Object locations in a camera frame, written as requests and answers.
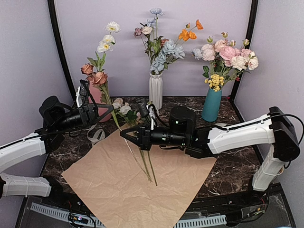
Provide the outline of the pink rose flower stem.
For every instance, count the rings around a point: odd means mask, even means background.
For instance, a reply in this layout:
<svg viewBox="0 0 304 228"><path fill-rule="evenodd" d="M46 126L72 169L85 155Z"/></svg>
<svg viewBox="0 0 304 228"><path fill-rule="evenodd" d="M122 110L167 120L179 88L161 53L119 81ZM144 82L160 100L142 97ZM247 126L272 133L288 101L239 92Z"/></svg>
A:
<svg viewBox="0 0 304 228"><path fill-rule="evenodd" d="M145 167L145 171L146 171L146 175L148 177L148 180L150 182L154 182L155 186L158 186L156 176L155 176L155 172L154 172L154 168L153 168L152 161L151 161L150 151L143 151L142 149L140 149L140 155L141 155L144 167Z"/></svg>

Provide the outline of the beige ribbon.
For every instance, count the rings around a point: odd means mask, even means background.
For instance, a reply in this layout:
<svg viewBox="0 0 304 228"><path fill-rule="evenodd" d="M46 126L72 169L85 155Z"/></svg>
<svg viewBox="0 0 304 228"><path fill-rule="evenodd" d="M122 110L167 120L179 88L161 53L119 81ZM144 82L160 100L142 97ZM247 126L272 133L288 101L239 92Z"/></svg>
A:
<svg viewBox="0 0 304 228"><path fill-rule="evenodd" d="M90 136L90 133L95 130L97 124L92 125L88 131L87 131L87 139L91 142L91 145L94 146L98 142L105 139L105 132L102 128L97 129L92 136Z"/></svg>

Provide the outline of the beige kraft wrapping paper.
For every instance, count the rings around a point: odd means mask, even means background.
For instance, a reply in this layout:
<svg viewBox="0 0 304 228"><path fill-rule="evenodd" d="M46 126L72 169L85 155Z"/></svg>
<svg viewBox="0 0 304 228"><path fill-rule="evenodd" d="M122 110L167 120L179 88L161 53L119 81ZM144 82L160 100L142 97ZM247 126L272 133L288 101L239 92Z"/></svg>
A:
<svg viewBox="0 0 304 228"><path fill-rule="evenodd" d="M75 194L108 228L172 228L189 207L216 159L153 146L147 162L156 183L137 164L137 146L119 131L97 143L63 172Z"/></svg>

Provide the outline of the white poppy flower stem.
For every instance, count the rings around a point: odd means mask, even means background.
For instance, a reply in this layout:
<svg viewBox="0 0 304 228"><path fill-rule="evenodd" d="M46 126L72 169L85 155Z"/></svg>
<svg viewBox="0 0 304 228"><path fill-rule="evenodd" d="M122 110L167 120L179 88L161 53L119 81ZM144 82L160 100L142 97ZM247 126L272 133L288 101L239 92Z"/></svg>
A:
<svg viewBox="0 0 304 228"><path fill-rule="evenodd" d="M107 52L113 50L113 46L116 44L116 40L113 34L119 33L121 31L121 27L115 21L110 21L105 26L105 31L107 32L102 40L99 42L96 52L95 59L88 57L89 63L91 63L97 70L97 72L103 72L103 66L105 64L105 58Z"/></svg>

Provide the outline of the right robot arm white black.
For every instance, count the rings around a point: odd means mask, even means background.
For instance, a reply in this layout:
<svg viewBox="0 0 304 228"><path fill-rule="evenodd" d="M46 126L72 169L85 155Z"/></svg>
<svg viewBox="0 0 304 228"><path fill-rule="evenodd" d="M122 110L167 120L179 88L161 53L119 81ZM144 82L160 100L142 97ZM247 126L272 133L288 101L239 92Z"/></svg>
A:
<svg viewBox="0 0 304 228"><path fill-rule="evenodd" d="M270 107L269 113L243 123L219 126L196 127L196 113L185 107L171 109L169 122L157 126L160 120L157 113L148 113L149 107L141 106L144 117L149 117L147 124L139 124L122 130L120 135L148 151L153 145L163 149L176 147L186 155L202 159L232 149L269 144L270 149L261 167L254 174L252 188L245 192L242 201L253 206L261 198L261 192L267 190L273 179L288 164L300 155L300 143L295 127L289 120L291 114L284 114L278 107Z"/></svg>

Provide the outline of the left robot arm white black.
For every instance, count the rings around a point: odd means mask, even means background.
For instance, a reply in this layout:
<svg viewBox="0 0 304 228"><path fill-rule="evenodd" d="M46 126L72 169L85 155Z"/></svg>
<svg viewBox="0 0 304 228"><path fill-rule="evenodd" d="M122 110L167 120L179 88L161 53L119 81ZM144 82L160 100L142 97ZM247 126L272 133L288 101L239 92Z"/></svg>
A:
<svg viewBox="0 0 304 228"><path fill-rule="evenodd" d="M66 133L97 124L114 110L108 104L81 104L72 108L56 96L48 97L39 108L43 127L28 136L0 148L0 195L48 197L57 207L67 203L62 185L51 176L25 177L5 173L5 170L23 161L49 154L58 149Z"/></svg>

